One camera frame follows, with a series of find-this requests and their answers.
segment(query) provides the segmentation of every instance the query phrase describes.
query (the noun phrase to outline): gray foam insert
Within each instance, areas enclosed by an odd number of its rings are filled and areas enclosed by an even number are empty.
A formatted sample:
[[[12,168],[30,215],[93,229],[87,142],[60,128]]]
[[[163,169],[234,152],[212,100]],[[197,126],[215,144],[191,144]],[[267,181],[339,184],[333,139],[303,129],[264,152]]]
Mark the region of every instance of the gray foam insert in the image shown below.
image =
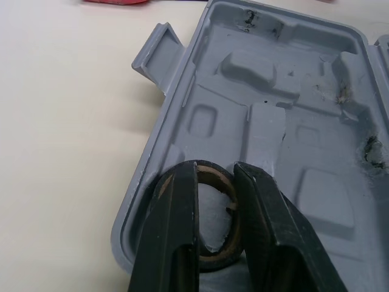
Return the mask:
[[[388,97],[364,36],[242,1],[209,2],[185,52],[169,26],[156,30],[162,41],[145,47],[165,58],[141,52],[133,66],[167,99],[112,230],[118,263],[131,272],[159,175],[191,159],[230,172],[245,161],[305,214],[349,291],[389,290]],[[228,198],[199,189],[201,235],[216,250]],[[249,286],[244,254],[201,275],[201,291]]]

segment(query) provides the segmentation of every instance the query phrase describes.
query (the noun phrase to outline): burn mark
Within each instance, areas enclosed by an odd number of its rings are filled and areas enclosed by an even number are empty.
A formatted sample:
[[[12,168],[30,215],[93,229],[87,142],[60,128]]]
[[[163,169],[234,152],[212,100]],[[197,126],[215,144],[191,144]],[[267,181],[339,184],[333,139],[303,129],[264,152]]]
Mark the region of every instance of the burn mark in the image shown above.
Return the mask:
[[[276,40],[280,38],[283,28],[284,23],[278,22],[278,24],[271,30],[271,34],[276,38]]]
[[[372,135],[367,139],[366,146],[363,149],[364,152],[364,158],[366,162],[369,162],[371,166],[373,166],[376,169],[387,169],[388,165],[385,163],[385,161],[377,161],[377,158],[380,157],[380,149],[382,148],[381,142],[378,140],[376,135]]]
[[[250,29],[253,29],[256,25],[254,24],[255,19],[257,18],[256,12],[253,10],[246,10],[247,18],[244,21],[244,32],[250,32]]]
[[[351,89],[350,86],[342,82],[342,87],[340,88],[339,95],[336,97],[336,103],[338,105],[343,105],[346,102],[349,102],[351,99]]]

